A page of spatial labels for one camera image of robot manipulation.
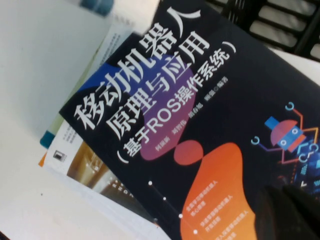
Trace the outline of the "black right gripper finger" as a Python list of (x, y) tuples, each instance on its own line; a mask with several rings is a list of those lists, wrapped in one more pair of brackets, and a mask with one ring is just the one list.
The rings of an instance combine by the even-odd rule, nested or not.
[(292, 185), (265, 186), (256, 198), (254, 229), (258, 240), (318, 240), (320, 202)]

